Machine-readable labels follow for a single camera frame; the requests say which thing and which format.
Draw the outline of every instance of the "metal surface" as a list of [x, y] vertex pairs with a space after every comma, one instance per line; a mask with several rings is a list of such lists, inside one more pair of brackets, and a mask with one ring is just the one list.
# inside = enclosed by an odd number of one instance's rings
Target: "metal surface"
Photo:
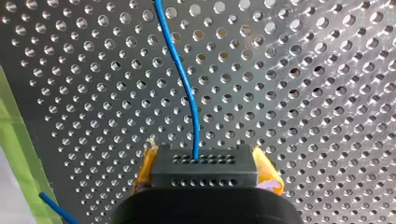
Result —
[[238, 149], [201, 149], [199, 160], [194, 160], [186, 149], [161, 147], [151, 171], [154, 188], [255, 188], [257, 184], [258, 172], [247, 145]]
[[[308, 223], [396, 222], [395, 0], [164, 2], [203, 147], [261, 145]], [[58, 202], [81, 223], [106, 223], [146, 138], [191, 148], [153, 5], [0, 10], [3, 65]]]

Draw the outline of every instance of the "wire insulation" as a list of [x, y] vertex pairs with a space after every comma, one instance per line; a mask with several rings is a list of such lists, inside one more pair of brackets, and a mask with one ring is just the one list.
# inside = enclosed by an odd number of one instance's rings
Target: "wire insulation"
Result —
[[183, 63], [181, 62], [175, 44], [172, 41], [171, 31], [169, 29], [168, 22], [163, 12], [163, 0], [154, 0], [154, 7], [157, 12], [158, 21], [163, 30], [163, 36], [165, 37], [166, 45], [169, 48], [172, 59], [175, 61], [175, 65], [178, 73], [180, 74], [181, 81], [183, 82], [184, 90], [187, 93], [187, 98], [190, 102], [190, 110], [192, 115], [192, 124], [194, 129], [194, 140], [192, 156], [198, 160], [199, 159], [199, 141], [200, 141], [200, 119], [198, 113], [198, 106], [196, 104], [195, 98], [192, 94], [191, 85], [189, 79], [187, 78], [186, 70], [184, 69]]
[[41, 192], [38, 196], [46, 203], [54, 212], [56, 212], [60, 217], [62, 217], [69, 224], [78, 224], [78, 222], [70, 216], [62, 207], [60, 207], [56, 202], [54, 202], [46, 193]]

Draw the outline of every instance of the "green tape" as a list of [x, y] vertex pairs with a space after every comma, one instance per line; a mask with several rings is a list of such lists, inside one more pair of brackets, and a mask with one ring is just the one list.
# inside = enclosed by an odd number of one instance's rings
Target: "green tape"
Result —
[[55, 200], [1, 66], [0, 145], [6, 153], [12, 172], [20, 184], [36, 222], [62, 224], [59, 216], [38, 197], [39, 192], [46, 192]]

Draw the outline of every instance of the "black cylindrical object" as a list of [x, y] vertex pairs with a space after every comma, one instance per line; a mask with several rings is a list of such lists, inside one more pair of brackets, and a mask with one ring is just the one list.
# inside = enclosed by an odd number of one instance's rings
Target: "black cylindrical object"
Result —
[[264, 189], [148, 189], [125, 200], [112, 224], [302, 224], [286, 199]]

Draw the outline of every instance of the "perforated metal sheet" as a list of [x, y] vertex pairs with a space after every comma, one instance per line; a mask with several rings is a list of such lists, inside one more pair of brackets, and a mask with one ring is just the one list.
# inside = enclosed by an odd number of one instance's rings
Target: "perforated metal sheet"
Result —
[[[308, 223], [395, 223], [395, 0], [164, 3], [202, 146], [261, 145]], [[2, 1], [7, 78], [58, 202], [107, 223], [148, 137], [191, 148], [148, 0]]]

